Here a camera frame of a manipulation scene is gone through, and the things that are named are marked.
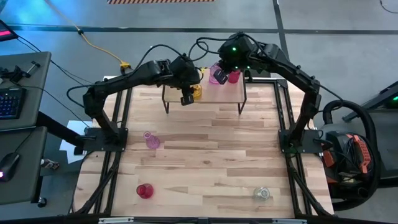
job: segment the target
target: gray floor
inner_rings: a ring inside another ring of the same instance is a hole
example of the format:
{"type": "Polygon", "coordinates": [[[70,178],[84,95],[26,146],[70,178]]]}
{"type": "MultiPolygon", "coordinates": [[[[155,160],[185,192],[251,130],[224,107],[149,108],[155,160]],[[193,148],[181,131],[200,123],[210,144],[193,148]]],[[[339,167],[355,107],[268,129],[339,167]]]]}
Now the gray floor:
{"type": "MultiPolygon", "coordinates": [[[[237,28],[276,29],[277,23],[272,0],[216,0],[213,3],[131,4],[107,5],[99,0],[53,0],[54,4],[79,26],[92,27],[151,27],[151,28],[237,28]]],[[[384,0],[398,11],[398,1],[384,0]]],[[[285,29],[398,29],[398,14],[384,11],[378,0],[280,0],[280,11],[285,29]]],[[[68,26],[42,1],[10,0],[0,14],[8,24],[38,24],[68,26]]],[[[118,75],[118,61],[91,48],[76,32],[18,31],[19,35],[34,43],[40,50],[50,51],[52,59],[75,75],[90,81],[104,75],[118,75]]],[[[87,32],[87,37],[132,65],[155,44],[169,44],[180,51],[188,51],[197,37],[227,37],[227,33],[178,32],[87,32]]],[[[280,44],[278,34],[251,34],[257,40],[280,44]]],[[[364,103],[381,89],[397,81],[398,35],[286,35],[290,59],[300,64],[308,74],[315,75],[325,86],[344,99],[364,103]]],[[[220,43],[210,42],[217,49],[220,43]]],[[[1,42],[0,55],[30,52],[16,40],[1,42]]],[[[147,60],[170,58],[175,54],[167,49],[152,52],[147,60]]],[[[209,66],[217,58],[209,55],[197,62],[209,66]]],[[[69,102],[65,92],[76,83],[51,66],[46,90],[65,103],[83,119],[88,119],[81,108],[69,102]]],[[[72,97],[81,99],[84,90],[72,97]]],[[[333,96],[322,92],[322,106],[333,96]]],[[[67,124],[76,119],[44,95],[40,108],[57,121],[67,124]]],[[[339,120],[347,111],[333,113],[339,120]]],[[[393,114],[377,114],[379,147],[382,156],[394,166],[396,140],[393,132],[397,122],[393,114]]],[[[321,116],[315,118],[322,125],[321,116]]],[[[357,128],[358,121],[351,125],[357,128]]],[[[57,152],[60,141],[50,137],[46,155],[61,158],[57,152]]],[[[29,203],[0,207],[0,220],[10,218],[44,217],[66,214],[76,184],[79,164],[69,166],[67,175],[46,177],[42,195],[49,204],[38,209],[29,203]]],[[[398,222],[398,189],[379,189],[364,205],[338,212],[341,217],[360,218],[384,222],[398,222]]]]}

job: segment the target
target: yellow cable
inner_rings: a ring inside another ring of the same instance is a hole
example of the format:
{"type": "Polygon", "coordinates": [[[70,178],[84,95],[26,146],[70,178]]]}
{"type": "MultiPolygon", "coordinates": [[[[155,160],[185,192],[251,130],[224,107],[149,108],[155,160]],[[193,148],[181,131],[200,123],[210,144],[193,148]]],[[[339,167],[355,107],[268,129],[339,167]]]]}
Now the yellow cable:
{"type": "Polygon", "coordinates": [[[88,41],[87,37],[83,34],[80,33],[81,29],[72,21],[70,20],[67,16],[65,16],[64,14],[62,14],[62,12],[60,12],[49,0],[44,0],[55,12],[57,12],[61,17],[63,17],[66,21],[68,21],[69,23],[73,24],[76,27],[76,30],[79,32],[79,34],[84,38],[84,40],[87,42],[87,44],[89,44],[90,46],[98,49],[98,50],[102,50],[103,52],[111,55],[112,57],[118,59],[120,61],[120,67],[121,68],[128,68],[130,67],[130,64],[121,60],[118,56],[116,56],[115,54],[112,54],[111,52],[102,49],[101,47],[95,46],[94,44],[90,43],[90,41],[88,41]]]}

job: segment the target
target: wooden table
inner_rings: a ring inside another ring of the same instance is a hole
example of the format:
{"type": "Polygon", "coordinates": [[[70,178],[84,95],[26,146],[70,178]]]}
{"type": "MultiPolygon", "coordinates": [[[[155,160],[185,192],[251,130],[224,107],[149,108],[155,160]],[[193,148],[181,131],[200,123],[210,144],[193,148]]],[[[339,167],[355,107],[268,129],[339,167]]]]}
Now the wooden table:
{"type": "MultiPolygon", "coordinates": [[[[195,99],[195,103],[238,104],[238,113],[241,114],[247,100],[243,74],[236,83],[226,82],[224,85],[217,85],[209,82],[210,69],[202,69],[202,72],[202,94],[199,99],[195,99]]],[[[163,86],[162,100],[166,113],[169,113],[170,103],[181,104],[181,97],[181,90],[163,86]]]]}
{"type": "MultiPolygon", "coordinates": [[[[289,91],[297,118],[303,93],[293,85],[289,91]]],[[[128,146],[121,158],[112,216],[293,217],[287,169],[277,137],[274,87],[247,84],[247,94],[241,116],[236,105],[222,103],[175,104],[173,113],[165,114],[161,88],[135,87],[127,123],[128,146]],[[146,147],[145,131],[159,137],[159,149],[146,147]],[[136,194],[136,187],[144,183],[155,189],[153,197],[146,200],[136,194]],[[255,202],[252,194],[256,187],[267,187],[271,198],[255,202]]],[[[281,97],[285,108],[283,94],[281,97]]],[[[106,100],[108,115],[113,113],[115,99],[112,95],[106,100]]],[[[77,209],[97,187],[103,157],[104,152],[94,152],[83,163],[75,192],[77,209]]],[[[302,157],[309,189],[333,213],[321,160],[311,154],[302,157]]],[[[302,193],[297,189],[304,212],[302,193]]]]}

